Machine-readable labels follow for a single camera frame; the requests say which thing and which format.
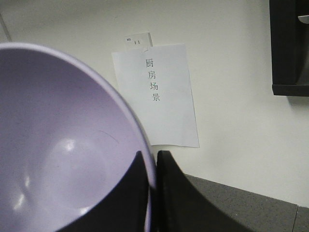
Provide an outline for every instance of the paper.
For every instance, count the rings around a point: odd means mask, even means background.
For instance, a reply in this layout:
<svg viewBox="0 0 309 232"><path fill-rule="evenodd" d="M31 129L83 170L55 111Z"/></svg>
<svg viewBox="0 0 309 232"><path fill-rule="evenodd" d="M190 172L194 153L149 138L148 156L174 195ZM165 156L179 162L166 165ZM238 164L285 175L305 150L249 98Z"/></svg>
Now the paper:
<svg viewBox="0 0 309 232"><path fill-rule="evenodd" d="M199 147L184 44L112 54L121 95L151 145Z"/></svg>

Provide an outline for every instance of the black object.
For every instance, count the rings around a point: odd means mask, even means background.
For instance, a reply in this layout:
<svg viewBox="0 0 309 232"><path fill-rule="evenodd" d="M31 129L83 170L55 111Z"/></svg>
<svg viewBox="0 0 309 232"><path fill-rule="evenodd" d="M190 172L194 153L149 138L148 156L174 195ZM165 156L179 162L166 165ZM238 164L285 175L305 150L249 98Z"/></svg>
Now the black object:
<svg viewBox="0 0 309 232"><path fill-rule="evenodd" d="M309 15L309 2L270 0L269 9L274 95L309 96L309 25L298 20Z"/></svg>
<svg viewBox="0 0 309 232"><path fill-rule="evenodd" d="M139 151L117 186L87 214L58 232L143 232L148 187Z"/></svg>
<svg viewBox="0 0 309 232"><path fill-rule="evenodd" d="M169 151L157 159L160 232L250 232L204 198Z"/></svg>

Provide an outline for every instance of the black cabinet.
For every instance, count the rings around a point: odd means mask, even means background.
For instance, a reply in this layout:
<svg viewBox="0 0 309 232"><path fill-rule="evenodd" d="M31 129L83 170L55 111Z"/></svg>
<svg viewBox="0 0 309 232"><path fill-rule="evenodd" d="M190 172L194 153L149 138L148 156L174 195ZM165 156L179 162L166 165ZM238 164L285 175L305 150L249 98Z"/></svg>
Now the black cabinet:
<svg viewBox="0 0 309 232"><path fill-rule="evenodd" d="M307 0L270 0L272 81L274 95L309 96L309 15Z"/></svg>

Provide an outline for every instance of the white wall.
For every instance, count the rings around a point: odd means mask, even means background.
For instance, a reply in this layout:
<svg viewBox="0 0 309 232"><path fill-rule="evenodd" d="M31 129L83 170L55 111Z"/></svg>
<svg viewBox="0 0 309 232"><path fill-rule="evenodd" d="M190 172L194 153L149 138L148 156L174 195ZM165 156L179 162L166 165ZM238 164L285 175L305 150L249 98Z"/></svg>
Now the white wall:
<svg viewBox="0 0 309 232"><path fill-rule="evenodd" d="M309 98L274 96L268 0L4 1L13 41L76 56L115 88L125 35L185 43L200 148L170 150L185 173L309 206Z"/></svg>

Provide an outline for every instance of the bowl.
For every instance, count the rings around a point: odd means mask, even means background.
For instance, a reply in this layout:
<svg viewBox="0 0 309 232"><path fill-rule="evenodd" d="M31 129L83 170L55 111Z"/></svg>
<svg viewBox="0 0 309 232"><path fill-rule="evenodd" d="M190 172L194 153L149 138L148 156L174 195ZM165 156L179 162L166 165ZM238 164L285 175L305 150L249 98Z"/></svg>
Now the bowl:
<svg viewBox="0 0 309 232"><path fill-rule="evenodd" d="M0 125L3 232L56 231L83 216L137 151L155 188L154 159L134 113L99 74L62 52L0 44Z"/></svg>

